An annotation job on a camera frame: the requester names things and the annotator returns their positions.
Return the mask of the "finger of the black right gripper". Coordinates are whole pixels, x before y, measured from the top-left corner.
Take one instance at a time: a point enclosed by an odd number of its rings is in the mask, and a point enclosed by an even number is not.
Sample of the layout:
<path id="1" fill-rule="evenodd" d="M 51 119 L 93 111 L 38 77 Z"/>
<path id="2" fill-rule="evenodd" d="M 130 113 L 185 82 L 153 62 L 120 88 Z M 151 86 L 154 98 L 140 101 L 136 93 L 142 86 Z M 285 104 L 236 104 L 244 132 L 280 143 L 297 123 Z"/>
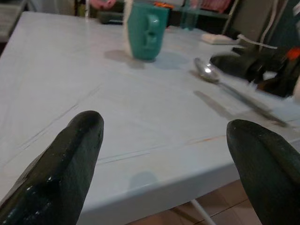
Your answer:
<path id="1" fill-rule="evenodd" d="M 220 54 L 212 56 L 210 63 L 228 75 L 246 79 L 250 68 L 255 64 L 255 58 L 245 55 Z"/>

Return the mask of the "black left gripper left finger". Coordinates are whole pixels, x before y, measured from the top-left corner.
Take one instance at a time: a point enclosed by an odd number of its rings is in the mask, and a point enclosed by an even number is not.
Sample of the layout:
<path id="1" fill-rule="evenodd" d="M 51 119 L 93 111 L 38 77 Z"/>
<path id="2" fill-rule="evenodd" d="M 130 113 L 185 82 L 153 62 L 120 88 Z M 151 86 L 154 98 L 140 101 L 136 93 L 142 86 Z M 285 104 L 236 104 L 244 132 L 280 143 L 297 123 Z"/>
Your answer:
<path id="1" fill-rule="evenodd" d="M 77 114 L 1 200 L 3 225 L 75 225 L 104 136 L 96 111 Z"/>

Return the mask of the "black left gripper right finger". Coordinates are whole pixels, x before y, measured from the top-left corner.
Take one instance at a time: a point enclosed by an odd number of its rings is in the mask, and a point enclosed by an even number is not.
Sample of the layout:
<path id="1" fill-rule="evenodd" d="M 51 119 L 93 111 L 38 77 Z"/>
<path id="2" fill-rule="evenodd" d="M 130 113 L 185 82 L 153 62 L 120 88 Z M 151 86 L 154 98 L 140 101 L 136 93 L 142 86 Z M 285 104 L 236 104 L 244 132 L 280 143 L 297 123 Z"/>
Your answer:
<path id="1" fill-rule="evenodd" d="M 226 127 L 229 152 L 263 225 L 300 223 L 300 154 L 279 134 L 251 121 Z"/>

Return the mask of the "person's hand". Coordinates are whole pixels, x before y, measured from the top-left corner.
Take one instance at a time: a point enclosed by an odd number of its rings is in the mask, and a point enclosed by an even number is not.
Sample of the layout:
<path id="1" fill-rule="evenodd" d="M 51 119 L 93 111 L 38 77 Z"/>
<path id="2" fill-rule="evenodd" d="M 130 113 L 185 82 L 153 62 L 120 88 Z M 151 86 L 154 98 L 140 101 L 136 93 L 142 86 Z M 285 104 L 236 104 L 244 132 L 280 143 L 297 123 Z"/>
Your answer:
<path id="1" fill-rule="evenodd" d="M 90 5 L 97 10 L 111 9 L 116 3 L 116 0 L 90 0 Z"/>

